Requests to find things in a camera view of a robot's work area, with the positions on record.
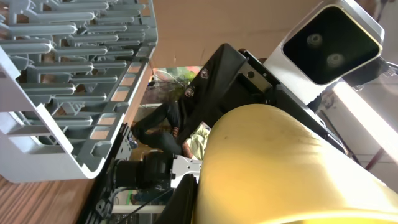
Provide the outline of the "grey dishwasher rack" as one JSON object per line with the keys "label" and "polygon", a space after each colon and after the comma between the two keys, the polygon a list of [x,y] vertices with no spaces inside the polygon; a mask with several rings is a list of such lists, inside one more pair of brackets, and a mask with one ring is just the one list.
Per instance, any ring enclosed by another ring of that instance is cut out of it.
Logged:
{"label": "grey dishwasher rack", "polygon": [[95,178],[157,41],[152,1],[1,0],[1,175]]}

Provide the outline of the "seated person in background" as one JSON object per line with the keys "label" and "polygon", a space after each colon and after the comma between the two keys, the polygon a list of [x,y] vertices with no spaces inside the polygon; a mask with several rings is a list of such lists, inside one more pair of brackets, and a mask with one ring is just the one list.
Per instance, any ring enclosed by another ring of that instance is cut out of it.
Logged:
{"label": "seated person in background", "polygon": [[174,101],[161,104],[151,114],[138,121],[131,131],[140,143],[159,149],[166,156],[203,160],[211,129],[205,123],[201,123],[179,144],[177,138],[181,127],[179,105]]}

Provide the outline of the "black mounting rail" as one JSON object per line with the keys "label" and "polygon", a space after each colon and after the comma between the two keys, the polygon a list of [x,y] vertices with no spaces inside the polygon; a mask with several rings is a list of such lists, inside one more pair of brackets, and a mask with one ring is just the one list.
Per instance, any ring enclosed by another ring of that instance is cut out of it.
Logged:
{"label": "black mounting rail", "polygon": [[[122,125],[106,167],[95,180],[78,223],[142,223],[144,219],[140,214],[162,213],[185,174],[193,174],[198,183],[201,161],[183,156],[169,158],[159,151],[131,161],[129,156],[136,148],[130,127]],[[118,194],[132,190],[148,193],[149,197],[137,208],[122,208]]]}

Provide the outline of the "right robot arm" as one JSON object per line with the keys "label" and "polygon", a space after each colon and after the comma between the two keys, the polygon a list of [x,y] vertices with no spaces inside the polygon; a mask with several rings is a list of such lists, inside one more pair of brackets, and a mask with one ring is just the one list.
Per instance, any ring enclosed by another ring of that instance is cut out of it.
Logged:
{"label": "right robot arm", "polygon": [[379,57],[322,93],[319,115],[350,158],[397,190],[397,65]]}

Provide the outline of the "yellow plastic cup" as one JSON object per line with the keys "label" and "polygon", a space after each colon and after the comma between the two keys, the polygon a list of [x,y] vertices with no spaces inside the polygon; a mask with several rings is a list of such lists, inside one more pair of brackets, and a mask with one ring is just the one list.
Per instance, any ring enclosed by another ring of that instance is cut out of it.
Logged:
{"label": "yellow plastic cup", "polygon": [[286,112],[245,105],[206,145],[193,223],[396,223],[397,194]]}

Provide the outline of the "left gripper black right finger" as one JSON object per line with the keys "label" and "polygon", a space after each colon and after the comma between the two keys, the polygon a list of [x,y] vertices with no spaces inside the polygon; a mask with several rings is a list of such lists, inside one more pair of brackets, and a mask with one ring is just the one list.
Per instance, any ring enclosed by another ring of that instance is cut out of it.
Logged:
{"label": "left gripper black right finger", "polygon": [[183,93],[178,99],[181,127],[177,143],[182,144],[193,133],[199,124],[204,122],[212,127],[223,115],[217,108],[223,96],[231,88],[239,69],[246,58],[229,44],[222,44],[192,80],[187,90],[192,96]]}

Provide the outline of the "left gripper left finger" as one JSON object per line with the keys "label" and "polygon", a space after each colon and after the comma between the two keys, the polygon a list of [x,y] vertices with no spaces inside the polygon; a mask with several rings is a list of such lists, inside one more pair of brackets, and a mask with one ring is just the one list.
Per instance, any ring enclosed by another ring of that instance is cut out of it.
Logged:
{"label": "left gripper left finger", "polygon": [[185,174],[155,224],[191,224],[198,183],[193,174]]}

